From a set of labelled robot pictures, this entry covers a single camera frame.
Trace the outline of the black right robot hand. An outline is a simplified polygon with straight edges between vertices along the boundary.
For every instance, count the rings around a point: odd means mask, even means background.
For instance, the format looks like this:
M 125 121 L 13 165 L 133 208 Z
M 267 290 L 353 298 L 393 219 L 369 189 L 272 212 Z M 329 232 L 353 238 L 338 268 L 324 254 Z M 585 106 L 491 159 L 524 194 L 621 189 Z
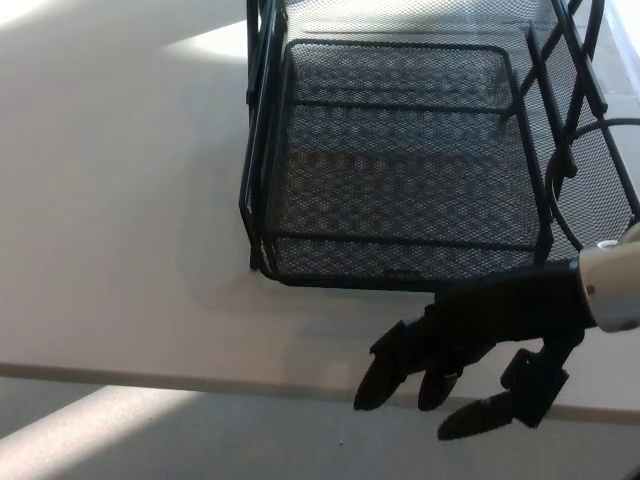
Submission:
M 540 351 L 516 353 L 500 378 L 501 393 L 449 415 L 437 437 L 471 437 L 513 420 L 535 428 L 569 378 L 565 361 L 594 325 L 575 260 L 481 277 L 437 294 L 420 318 L 399 321 L 371 346 L 374 359 L 353 407 L 375 410 L 408 376 L 421 373 L 418 407 L 435 410 L 464 369 L 496 345 L 540 339 Z

